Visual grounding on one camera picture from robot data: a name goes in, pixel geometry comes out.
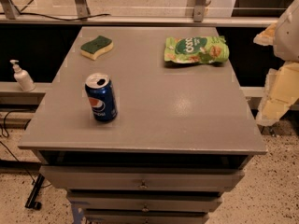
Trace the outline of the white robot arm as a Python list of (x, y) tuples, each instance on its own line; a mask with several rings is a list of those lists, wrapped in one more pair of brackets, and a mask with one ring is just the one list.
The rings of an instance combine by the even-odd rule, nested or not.
[(272, 126), (299, 99), (299, 0), (294, 0), (276, 23), (257, 34), (253, 42), (272, 46), (284, 61), (266, 75), (264, 95), (258, 106), (256, 123)]

